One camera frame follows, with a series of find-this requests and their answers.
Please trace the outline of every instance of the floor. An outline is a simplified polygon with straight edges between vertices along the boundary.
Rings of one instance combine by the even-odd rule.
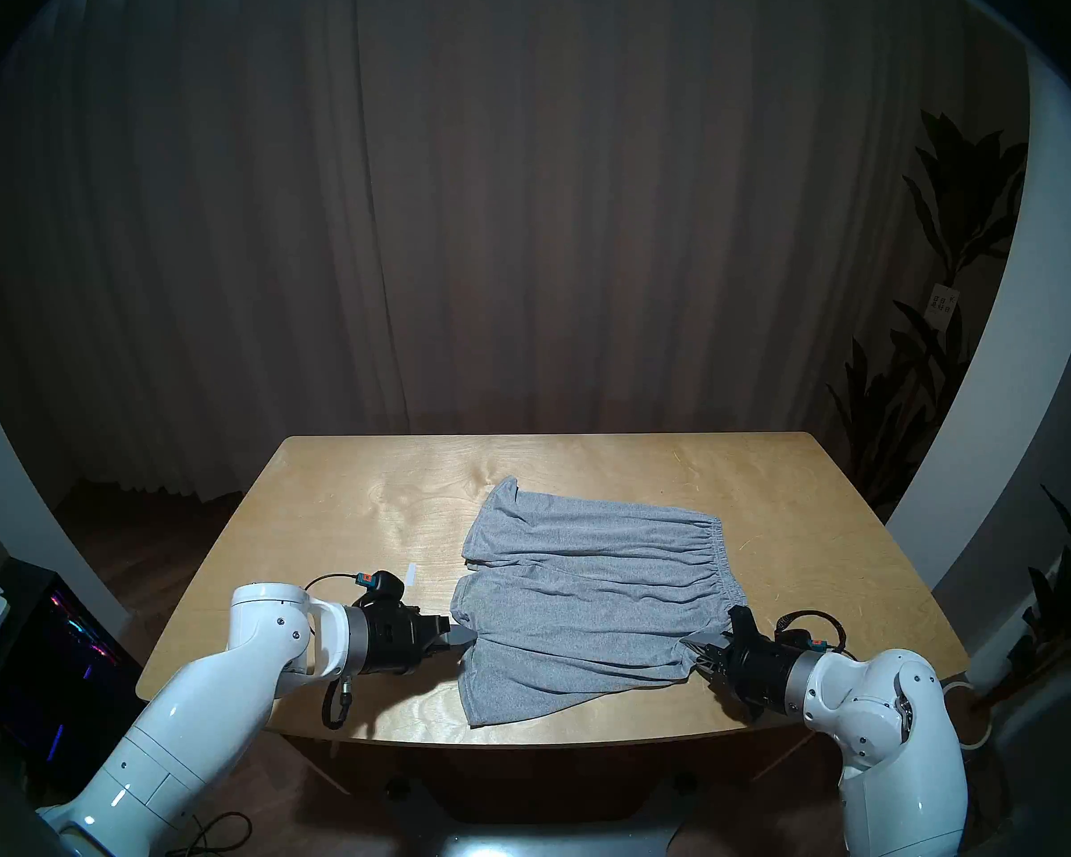
[[[82,482],[56,510],[89,565],[136,613],[127,648],[140,662],[240,499],[227,495],[202,503],[197,498]],[[672,857],[843,855],[835,799],[840,754],[831,741],[812,737],[770,767],[784,748],[772,739],[748,737],[753,748],[741,756],[731,746],[737,739],[728,738],[654,747],[653,752],[614,747],[602,753],[556,750],[485,756],[482,751],[410,751],[373,745],[331,749],[323,742],[291,745],[277,735],[262,734],[233,773],[199,803],[197,816],[206,823],[228,810],[248,814],[254,835],[238,857],[409,855],[413,853],[409,840],[379,798],[384,780],[396,769],[425,781],[434,777],[457,782],[437,797],[450,800],[446,808],[454,816],[493,810],[488,794],[495,793],[497,812],[501,806],[508,811],[509,806],[532,802],[540,816],[567,810],[575,817],[590,810],[623,816],[627,811],[618,812],[620,796],[634,805],[639,793],[654,785],[652,775],[669,780],[666,775],[689,766],[698,778],[698,807],[672,841],[666,852]],[[529,790],[527,798],[524,788]],[[469,795],[464,805],[461,793]],[[559,796],[560,802],[548,793]],[[533,801],[534,794],[542,801]],[[241,821],[222,824],[209,837],[211,845],[241,837]]]

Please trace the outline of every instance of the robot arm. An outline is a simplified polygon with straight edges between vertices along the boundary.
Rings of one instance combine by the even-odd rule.
[[[203,788],[242,757],[275,698],[363,672],[409,672],[448,648],[448,618],[402,604],[405,588],[393,575],[358,580],[368,586],[363,606],[321,602],[291,584],[236,589],[226,650],[179,670],[85,790],[44,809],[43,820],[85,857],[148,857],[156,841],[188,822]],[[310,617],[313,671],[305,659]],[[391,637],[378,641],[376,633]]]
[[[868,663],[818,653],[757,631],[749,608],[729,608],[729,644],[702,645],[698,664],[754,710],[770,707],[828,734],[841,748],[841,801],[851,857],[955,854],[967,782],[941,686],[912,651]]]

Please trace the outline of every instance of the curved white wall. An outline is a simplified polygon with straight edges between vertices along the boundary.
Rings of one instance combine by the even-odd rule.
[[[25,562],[59,573],[91,615],[119,637],[127,612],[59,527],[0,425],[0,542]]]
[[[929,586],[993,510],[1071,354],[1071,90],[1028,61],[1027,177],[1005,276],[955,403],[889,520]]]

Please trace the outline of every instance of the cable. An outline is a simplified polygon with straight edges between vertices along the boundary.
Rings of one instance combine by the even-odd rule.
[[[305,584],[305,591],[310,591],[310,587],[313,586],[318,581],[328,581],[330,577],[352,577],[352,580],[358,580],[361,575],[359,573],[343,573],[342,571],[333,571],[333,573],[323,573],[320,577],[315,577],[310,583]],[[317,631],[314,627],[310,627],[310,634],[317,635]]]
[[[334,573],[323,573],[320,577],[315,577],[310,583],[305,584],[305,589],[310,589],[315,583],[319,581],[328,581],[330,577],[350,577],[351,580],[358,580],[360,575],[358,573],[342,573],[342,571],[334,571]]]
[[[791,614],[786,614],[778,618],[775,627],[773,627],[773,637],[776,637],[784,632],[784,629],[789,626],[798,617],[819,617],[823,620],[828,620],[832,625],[833,630],[838,631],[838,644],[830,650],[838,651],[838,653],[846,653],[845,651],[845,627],[842,627],[841,620],[833,617],[831,614],[826,614],[825,612],[817,611],[805,611],[805,612],[793,612]]]
[[[343,724],[345,724],[346,718],[349,716],[349,708],[352,706],[352,691],[346,688],[348,682],[345,681],[345,677],[338,677],[329,683],[329,688],[326,689],[326,695],[321,698],[321,724],[330,728],[330,731],[337,731]],[[342,690],[342,711],[337,718],[333,718],[333,695],[337,690]]]
[[[250,837],[254,833],[254,824],[252,824],[248,816],[242,814],[241,811],[225,811],[223,814],[215,816],[214,820],[206,826],[201,825],[201,822],[199,822],[197,816],[195,817],[194,814],[191,814],[191,816],[194,817],[194,822],[198,824],[198,835],[194,837],[194,840],[185,848],[171,848],[166,852],[166,857],[201,857],[201,855],[205,854],[227,854],[228,852],[241,848],[243,844],[250,841]],[[239,816],[246,822],[245,835],[241,839],[238,839],[238,841],[233,844],[215,844],[211,846],[207,842],[207,832],[213,830],[215,825],[217,825],[217,822],[225,821],[227,817],[232,816]]]

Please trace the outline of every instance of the table top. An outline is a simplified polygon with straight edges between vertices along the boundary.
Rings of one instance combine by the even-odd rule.
[[[527,492],[682,507],[719,516],[729,568],[759,629],[797,608],[844,623],[848,650],[921,653],[944,679],[968,658],[929,588],[873,511],[805,433],[295,436],[286,439],[182,597],[142,671],[150,700],[184,663],[226,645],[230,595],[254,581],[306,584],[384,568],[407,604],[448,614],[481,503],[503,478]],[[344,578],[311,591],[352,602]],[[823,621],[803,621],[815,637]],[[542,719],[470,728],[453,652],[405,677],[364,675],[340,731],[321,725],[323,688],[276,701],[270,727],[323,739],[412,745],[593,745],[743,728],[744,712],[696,674],[668,688],[605,694]],[[768,723],[776,719],[766,713]]]

